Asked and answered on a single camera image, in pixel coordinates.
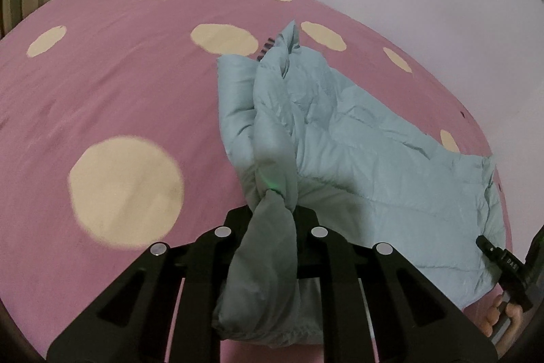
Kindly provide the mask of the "person's right hand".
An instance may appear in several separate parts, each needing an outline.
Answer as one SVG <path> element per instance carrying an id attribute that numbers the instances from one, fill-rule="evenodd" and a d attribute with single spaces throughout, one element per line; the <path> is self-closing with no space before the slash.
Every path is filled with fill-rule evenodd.
<path id="1" fill-rule="evenodd" d="M 510 302 L 510 294 L 506 291 L 497 296 L 492 302 L 479 329 L 485 336 L 491 338 L 493 332 L 499 329 L 498 323 L 501 317 L 508 319 L 506 322 L 508 326 L 495 347 L 504 352 L 513 344 L 523 321 L 522 307 L 519 304 Z"/>

